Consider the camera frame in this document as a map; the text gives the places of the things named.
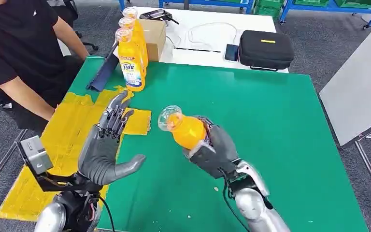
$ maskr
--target cardboard box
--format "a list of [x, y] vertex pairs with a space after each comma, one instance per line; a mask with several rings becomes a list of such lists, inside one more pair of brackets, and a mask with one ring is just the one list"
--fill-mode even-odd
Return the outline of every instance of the cardboard box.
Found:
[[159, 61], [166, 42], [166, 23], [163, 21], [139, 19], [147, 44], [149, 61]]

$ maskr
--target bottle label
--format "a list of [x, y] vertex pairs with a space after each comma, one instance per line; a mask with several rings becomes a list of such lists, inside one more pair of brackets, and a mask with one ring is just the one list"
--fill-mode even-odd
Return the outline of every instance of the bottle label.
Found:
[[127, 85], [132, 87], [140, 87], [142, 85], [140, 70], [134, 62], [130, 60], [121, 61], [121, 67]]

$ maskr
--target plastic bottle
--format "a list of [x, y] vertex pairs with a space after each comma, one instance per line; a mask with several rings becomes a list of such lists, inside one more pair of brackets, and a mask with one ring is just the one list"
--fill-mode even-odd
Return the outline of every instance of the plastic bottle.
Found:
[[143, 62], [145, 68], [148, 66], [148, 56], [147, 56], [147, 46], [146, 46], [146, 40], [144, 38], [144, 30], [142, 25], [140, 24], [140, 21], [137, 18], [138, 11], [133, 7], [128, 7], [123, 10], [123, 16], [129, 17], [134, 19], [134, 28], [133, 28], [133, 36], [138, 38], [140, 42], [140, 49], [143, 57]]
[[[129, 30], [131, 30], [131, 32], [133, 33], [133, 29], [134, 29], [134, 24], [135, 24], [135, 20], [130, 18], [130, 17], [123, 17], [119, 20], [119, 26], [121, 28], [127, 28]], [[138, 46], [138, 49], [140, 50], [141, 52], [141, 62], [142, 62], [142, 65], [143, 65], [143, 69], [144, 69], [144, 73], [147, 74], [147, 67], [145, 65], [145, 61], [148, 60], [148, 57], [147, 57], [147, 48], [145, 49], [145, 54], [144, 54], [144, 47], [142, 46], [143, 44], [143, 40], [141, 39], [141, 37], [136, 33], [133, 33], [132, 34], [132, 37], [131, 37], [131, 40], [133, 41], [134, 44], [136, 44]]]
[[146, 84], [146, 75], [139, 47], [131, 40], [131, 37], [132, 32], [129, 29], [120, 28], [116, 31], [116, 39], [119, 41], [117, 54], [127, 88], [132, 91], [142, 91]]
[[198, 118], [183, 115], [180, 107], [176, 105], [167, 106], [161, 111], [158, 127], [163, 131], [170, 131], [176, 143], [189, 150], [206, 137], [203, 122]]

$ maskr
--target black pants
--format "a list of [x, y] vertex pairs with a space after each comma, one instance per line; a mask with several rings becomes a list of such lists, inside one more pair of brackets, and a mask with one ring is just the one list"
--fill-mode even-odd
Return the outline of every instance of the black pants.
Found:
[[[57, 80], [60, 80], [59, 84], [55, 88], [39, 94], [55, 109], [57, 105], [62, 102], [63, 97], [68, 92], [69, 87], [83, 65], [81, 60], [72, 56], [65, 56], [65, 62], [65, 71], [56, 77]], [[48, 123], [48, 121], [25, 109], [15, 101], [12, 101], [12, 109], [5, 111], [16, 121], [19, 129], [34, 130], [39, 135], [43, 132]]]

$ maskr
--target black case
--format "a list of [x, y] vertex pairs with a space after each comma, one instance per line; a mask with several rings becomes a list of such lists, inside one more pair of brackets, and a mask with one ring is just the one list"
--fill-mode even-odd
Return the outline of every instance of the black case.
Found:
[[240, 63], [255, 67], [286, 69], [294, 59], [289, 37], [280, 33], [245, 30], [240, 39]]

